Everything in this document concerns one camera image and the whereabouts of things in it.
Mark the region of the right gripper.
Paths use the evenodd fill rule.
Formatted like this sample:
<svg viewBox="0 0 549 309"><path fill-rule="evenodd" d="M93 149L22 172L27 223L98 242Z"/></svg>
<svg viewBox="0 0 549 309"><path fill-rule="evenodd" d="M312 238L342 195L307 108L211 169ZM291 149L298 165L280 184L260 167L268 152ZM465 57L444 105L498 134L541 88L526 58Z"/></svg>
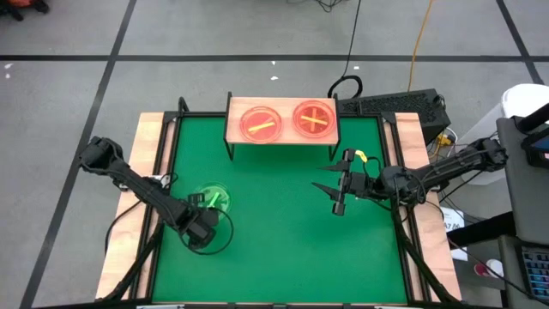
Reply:
<svg viewBox="0 0 549 309"><path fill-rule="evenodd" d="M354 159L358 157L355 154L356 150L357 149L348 148L343 152L342 158L336 164L322 167L322 170L341 173L338 179L337 189L328 187L326 185L321 185L316 182L312 182L314 186L326 193L329 198L335 202L332 208L332 213L334 215L343 216L345 214L346 194L354 195L356 198L359 199L382 199L382 197L375 190L376 180L372 178L366 171L366 164L368 163L368 161L375 161L380 167L379 159L375 156L366 155L368 158L368 161L366 163L360 160L362 162L363 172L352 172L352 163Z"/></svg>

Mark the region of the transparent green plastic plate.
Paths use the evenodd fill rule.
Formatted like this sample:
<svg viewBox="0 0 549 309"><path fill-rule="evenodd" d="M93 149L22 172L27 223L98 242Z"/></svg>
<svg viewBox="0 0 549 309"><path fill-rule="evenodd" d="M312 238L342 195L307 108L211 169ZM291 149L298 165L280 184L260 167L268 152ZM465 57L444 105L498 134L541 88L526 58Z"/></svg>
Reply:
<svg viewBox="0 0 549 309"><path fill-rule="evenodd" d="M229 213L232 207L232 196L228 188L220 182L208 182L194 190L204 195L204 201L199 202L202 207L220 209L220 217Z"/></svg>

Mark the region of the green table mat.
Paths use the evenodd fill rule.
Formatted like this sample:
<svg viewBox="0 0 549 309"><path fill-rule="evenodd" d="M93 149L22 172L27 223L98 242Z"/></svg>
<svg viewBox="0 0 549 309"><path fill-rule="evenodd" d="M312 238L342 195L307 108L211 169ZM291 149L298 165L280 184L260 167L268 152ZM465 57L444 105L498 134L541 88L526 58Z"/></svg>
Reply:
<svg viewBox="0 0 549 309"><path fill-rule="evenodd" d="M172 194L218 182L231 206L203 255L166 230L156 302L403 303L399 250L385 206L347 197L334 215L324 186L336 186L322 146L254 145L229 155L222 118L181 125Z"/></svg>

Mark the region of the black computer case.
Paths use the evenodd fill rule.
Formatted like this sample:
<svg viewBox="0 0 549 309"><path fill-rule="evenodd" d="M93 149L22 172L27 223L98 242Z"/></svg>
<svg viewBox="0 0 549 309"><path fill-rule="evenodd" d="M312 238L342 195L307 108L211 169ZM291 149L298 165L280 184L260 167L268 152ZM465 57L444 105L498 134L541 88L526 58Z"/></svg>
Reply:
<svg viewBox="0 0 549 309"><path fill-rule="evenodd" d="M338 105L340 112L345 114L416 113L425 144L432 142L451 124L445 98L434 88L339 100Z"/></svg>

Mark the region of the white paper sheet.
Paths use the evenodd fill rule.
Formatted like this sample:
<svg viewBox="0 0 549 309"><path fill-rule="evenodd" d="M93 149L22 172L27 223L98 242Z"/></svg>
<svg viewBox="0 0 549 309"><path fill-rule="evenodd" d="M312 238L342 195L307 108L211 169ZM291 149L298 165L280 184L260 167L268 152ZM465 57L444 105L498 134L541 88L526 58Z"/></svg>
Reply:
<svg viewBox="0 0 549 309"><path fill-rule="evenodd" d="M462 211L445 207L442 207L441 210L443 211L443 222L446 232L451 232L455 229L465 227L465 216ZM452 249L451 256L455 260L467 262L468 255L466 250L467 248L464 248L463 250Z"/></svg>

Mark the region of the red and white round object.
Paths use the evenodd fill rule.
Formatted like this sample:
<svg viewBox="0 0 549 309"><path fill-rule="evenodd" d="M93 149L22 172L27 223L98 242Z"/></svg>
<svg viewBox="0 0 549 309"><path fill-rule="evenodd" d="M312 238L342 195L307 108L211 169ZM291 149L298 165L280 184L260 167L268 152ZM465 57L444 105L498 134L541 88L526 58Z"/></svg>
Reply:
<svg viewBox="0 0 549 309"><path fill-rule="evenodd" d="M489 259L474 266L477 276L499 278L504 275L503 263L498 259Z"/></svg>

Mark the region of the dark grey cart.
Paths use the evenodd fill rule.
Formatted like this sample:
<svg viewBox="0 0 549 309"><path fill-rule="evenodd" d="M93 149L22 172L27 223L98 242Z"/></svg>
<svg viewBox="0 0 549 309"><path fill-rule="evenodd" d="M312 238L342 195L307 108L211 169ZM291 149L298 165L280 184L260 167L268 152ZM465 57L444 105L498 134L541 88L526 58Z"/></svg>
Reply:
<svg viewBox="0 0 549 309"><path fill-rule="evenodd" d="M509 156L505 174L517 237L549 245L549 170L528 164L522 140L511 118L497 120L498 137Z"/></svg>

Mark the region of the white plastic bin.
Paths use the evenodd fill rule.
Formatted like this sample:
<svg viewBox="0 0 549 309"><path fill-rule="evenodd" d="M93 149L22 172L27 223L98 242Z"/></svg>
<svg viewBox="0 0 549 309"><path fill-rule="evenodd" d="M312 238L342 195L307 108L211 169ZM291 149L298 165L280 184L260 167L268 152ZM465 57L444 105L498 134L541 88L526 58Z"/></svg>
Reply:
<svg viewBox="0 0 549 309"><path fill-rule="evenodd" d="M459 139L466 146L482 137L488 137L497 130L499 118L513 116L526 117L549 103L549 86L523 83L507 89L500 101L479 120L469 131ZM473 170L461 176L465 182L480 170ZM469 185L489 185L505 178L505 166L493 172L484 171L468 182Z"/></svg>

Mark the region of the backlit keyboard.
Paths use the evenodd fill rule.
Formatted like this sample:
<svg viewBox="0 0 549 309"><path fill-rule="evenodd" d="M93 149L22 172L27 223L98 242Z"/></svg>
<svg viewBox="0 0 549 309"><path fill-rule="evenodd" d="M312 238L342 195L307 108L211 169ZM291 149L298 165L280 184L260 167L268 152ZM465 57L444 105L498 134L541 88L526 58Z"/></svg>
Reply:
<svg viewBox="0 0 549 309"><path fill-rule="evenodd" d="M549 302L549 247L520 246L522 277L533 297Z"/></svg>

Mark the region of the orange shop vacuum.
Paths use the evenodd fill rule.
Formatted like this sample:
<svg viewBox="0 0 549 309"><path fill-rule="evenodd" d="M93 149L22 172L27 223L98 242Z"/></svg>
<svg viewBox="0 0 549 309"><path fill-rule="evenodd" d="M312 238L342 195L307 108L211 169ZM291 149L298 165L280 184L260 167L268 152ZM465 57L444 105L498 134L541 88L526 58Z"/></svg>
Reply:
<svg viewBox="0 0 549 309"><path fill-rule="evenodd" d="M50 11L49 5L44 0L0 0L0 15L9 15L16 21L23 21L21 9L35 9L47 14Z"/></svg>

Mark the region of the wooden shelf with black frame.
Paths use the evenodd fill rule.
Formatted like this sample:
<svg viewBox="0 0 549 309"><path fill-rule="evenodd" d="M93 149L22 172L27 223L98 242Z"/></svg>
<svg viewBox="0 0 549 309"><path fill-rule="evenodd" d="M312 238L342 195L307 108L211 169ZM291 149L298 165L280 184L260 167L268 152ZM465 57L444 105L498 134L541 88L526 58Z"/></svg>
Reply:
<svg viewBox="0 0 549 309"><path fill-rule="evenodd" d="M341 142L337 98L244 97L226 99L224 142L230 156L236 144L326 146L329 158Z"/></svg>

